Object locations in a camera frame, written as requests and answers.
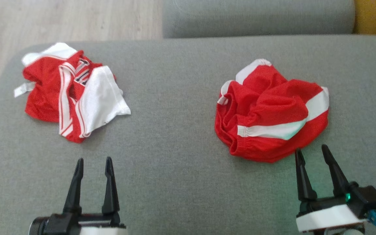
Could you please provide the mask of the large grey sofa seat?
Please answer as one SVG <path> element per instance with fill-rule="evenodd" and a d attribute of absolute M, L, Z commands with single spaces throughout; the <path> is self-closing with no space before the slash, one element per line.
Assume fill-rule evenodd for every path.
<path fill-rule="evenodd" d="M 333 186 L 327 144 L 349 181 L 376 188 L 376 36 L 308 35 L 70 42 L 108 65 L 131 109 L 83 143 L 58 134 L 13 96 L 24 82 L 17 52 L 0 77 L 0 235 L 27 235 L 36 217 L 61 213 L 77 160 L 81 207 L 99 213 L 113 159 L 120 218 L 129 234 L 299 235 L 294 156 L 274 164 L 231 156 L 214 131 L 221 86 L 257 58 L 287 79 L 325 86 L 326 130 L 303 149 L 319 197 Z"/>

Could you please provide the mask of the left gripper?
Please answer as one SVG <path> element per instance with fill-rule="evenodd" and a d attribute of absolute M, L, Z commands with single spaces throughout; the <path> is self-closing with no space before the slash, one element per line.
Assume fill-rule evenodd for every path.
<path fill-rule="evenodd" d="M 80 194 L 83 173 L 84 160 L 80 158 L 77 161 L 64 204 L 63 213 L 65 214 L 52 214 L 44 223 L 44 235 L 127 235 L 126 226 L 115 214 L 119 212 L 120 207 L 112 158 L 106 158 L 103 214 L 80 215 L 82 213 Z"/>

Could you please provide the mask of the red and white jersey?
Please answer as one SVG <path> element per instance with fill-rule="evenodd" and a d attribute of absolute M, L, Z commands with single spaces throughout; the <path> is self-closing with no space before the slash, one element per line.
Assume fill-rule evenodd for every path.
<path fill-rule="evenodd" d="M 131 114 L 109 66 L 92 62 L 82 50 L 59 42 L 26 54 L 22 63 L 27 82 L 14 90 L 14 97 L 29 93 L 25 112 L 58 123 L 68 141 L 82 143 L 116 116 Z"/>

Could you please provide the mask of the grey sofa cushion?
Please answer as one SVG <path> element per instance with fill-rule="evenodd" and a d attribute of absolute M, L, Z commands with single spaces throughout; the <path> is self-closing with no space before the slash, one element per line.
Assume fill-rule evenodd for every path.
<path fill-rule="evenodd" d="M 351 34 L 354 0 L 163 0 L 164 38 Z"/>

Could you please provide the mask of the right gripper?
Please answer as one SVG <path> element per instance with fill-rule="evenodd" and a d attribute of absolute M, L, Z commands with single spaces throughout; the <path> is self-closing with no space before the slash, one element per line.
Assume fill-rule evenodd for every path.
<path fill-rule="evenodd" d="M 294 153 L 297 193 L 301 202 L 296 225 L 301 233 L 325 233 L 330 229 L 357 227 L 367 221 L 364 217 L 358 218 L 349 208 L 349 182 L 326 144 L 322 145 L 322 153 L 329 167 L 334 196 L 320 199 L 312 189 L 301 149 Z"/>

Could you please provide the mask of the red shorts with white stripe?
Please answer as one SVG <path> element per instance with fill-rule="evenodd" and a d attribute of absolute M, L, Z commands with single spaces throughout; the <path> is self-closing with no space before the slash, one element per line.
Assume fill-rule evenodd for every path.
<path fill-rule="evenodd" d="M 274 163 L 315 140 L 328 113 L 328 88 L 287 80 L 260 58 L 222 85 L 214 129 L 231 155 Z"/>

